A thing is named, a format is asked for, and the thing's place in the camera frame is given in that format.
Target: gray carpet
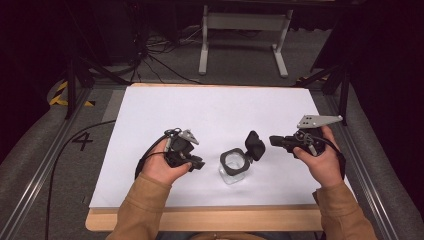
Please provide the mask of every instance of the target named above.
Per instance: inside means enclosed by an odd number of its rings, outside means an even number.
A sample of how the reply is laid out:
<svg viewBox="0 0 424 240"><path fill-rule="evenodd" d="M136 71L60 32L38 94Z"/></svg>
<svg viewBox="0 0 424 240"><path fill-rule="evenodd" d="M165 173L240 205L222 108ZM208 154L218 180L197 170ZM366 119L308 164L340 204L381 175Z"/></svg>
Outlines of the gray carpet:
<svg viewBox="0 0 424 240"><path fill-rule="evenodd" d="M329 32L289 32L283 48L283 57L287 64L289 78L279 77L270 45L276 39L273 33L262 32L253 38L246 38L234 32L216 32L210 38L208 72L205 76L197 74L200 57L200 44L177 48L166 54L154 55L163 63L189 79L196 79L205 84L218 85L258 85L290 86L297 78L308 76L309 69L319 53ZM146 62L167 83L188 83L156 61ZM158 76L142 63L134 81L159 82ZM123 76L131 78L131 73ZM116 86L107 79L99 79L87 100L95 101L94 107L83 107L78 113L67 136L92 124L113 120L119 111L123 97L122 86ZM320 114L332 114L329 98L319 91L311 91ZM48 151L59 126L63 123L66 107L52 106L22 137L7 159L0 166L0 226L4 226L12 214L27 184L31 180L45 153ZM381 201L390 216L397 239L422 239L424 226L418 211L412 204L402 185L391 168L387 157L374 135L369 122L351 89L348 102L348 131L372 176L373 182L381 196ZM50 239L104 239L107 233L90 232L85 228L88 203L94 191L98 174L113 124L98 126L87 130L91 143L81 151L82 144L70 142L59 158L55 172ZM335 129L337 139L342 139L341 132ZM349 146L343 141L339 145L344 152ZM358 202L366 216L373 223L379 239L383 239L382 229L374 218L372 208L363 193L357 173L348 161L347 175L352 183ZM42 239L46 216L48 192L47 180L35 199L15 239ZM292 233L293 240L313 240L311 232Z"/></svg>

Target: person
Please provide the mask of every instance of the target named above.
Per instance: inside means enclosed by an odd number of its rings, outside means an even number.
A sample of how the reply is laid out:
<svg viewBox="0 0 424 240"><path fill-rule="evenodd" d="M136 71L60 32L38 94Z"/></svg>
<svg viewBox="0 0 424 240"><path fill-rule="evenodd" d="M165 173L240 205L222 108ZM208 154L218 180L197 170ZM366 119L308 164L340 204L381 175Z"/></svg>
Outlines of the person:
<svg viewBox="0 0 424 240"><path fill-rule="evenodd" d="M324 138L338 148L333 133L328 126L322 127ZM153 150L163 152L166 140ZM314 196L321 212L321 224L328 240L332 239L377 239L371 223L365 218L352 192L344 183L339 169L336 152L328 145L325 151L314 157L300 148L294 153L309 168L312 176L321 184ZM186 163L171 168L163 154L151 155L140 175L131 186L118 210L117 224L106 238L115 239L155 239L159 223L171 186L190 169ZM251 233L198 233L190 238L200 239L266 239Z"/></svg>

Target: clear glass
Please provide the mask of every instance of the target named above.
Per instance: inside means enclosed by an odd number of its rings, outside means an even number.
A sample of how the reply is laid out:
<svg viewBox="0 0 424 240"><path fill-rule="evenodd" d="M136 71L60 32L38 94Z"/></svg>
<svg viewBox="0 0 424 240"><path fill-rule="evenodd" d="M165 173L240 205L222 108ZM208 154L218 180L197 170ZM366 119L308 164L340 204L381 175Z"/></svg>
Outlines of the clear glass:
<svg viewBox="0 0 424 240"><path fill-rule="evenodd" d="M225 163L232 169L240 169L244 165L244 158L239 153L231 153L225 158ZM224 180L224 182L228 185L241 181L246 176L246 172L241 172L237 175L230 176L225 172L222 164L219 164L218 170L222 180Z"/></svg>

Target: yellow tape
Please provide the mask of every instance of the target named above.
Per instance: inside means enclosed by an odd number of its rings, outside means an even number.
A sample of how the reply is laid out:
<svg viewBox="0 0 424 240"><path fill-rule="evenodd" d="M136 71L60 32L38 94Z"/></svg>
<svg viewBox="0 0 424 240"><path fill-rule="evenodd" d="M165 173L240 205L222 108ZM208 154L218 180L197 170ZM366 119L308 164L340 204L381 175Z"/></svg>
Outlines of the yellow tape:
<svg viewBox="0 0 424 240"><path fill-rule="evenodd" d="M62 84L57 88L56 93L54 94L52 100L50 100L50 105L62 105L68 106L68 101L60 100L60 96L62 95L65 88L68 86L68 82L63 80ZM84 106L86 107L94 107L96 105L96 101L86 101Z"/></svg>

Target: tan sleeve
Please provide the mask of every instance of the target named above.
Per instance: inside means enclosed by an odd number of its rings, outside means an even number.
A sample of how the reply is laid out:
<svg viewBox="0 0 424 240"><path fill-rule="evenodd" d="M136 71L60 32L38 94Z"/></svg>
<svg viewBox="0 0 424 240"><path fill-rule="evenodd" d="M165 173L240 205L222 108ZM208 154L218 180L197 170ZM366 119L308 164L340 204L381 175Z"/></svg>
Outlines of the tan sleeve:
<svg viewBox="0 0 424 240"><path fill-rule="evenodd" d="M317 198L327 240L377 239L371 223L346 184L318 189Z"/></svg>
<svg viewBox="0 0 424 240"><path fill-rule="evenodd" d="M171 186L140 174L118 210L118 221L106 238L155 239Z"/></svg>

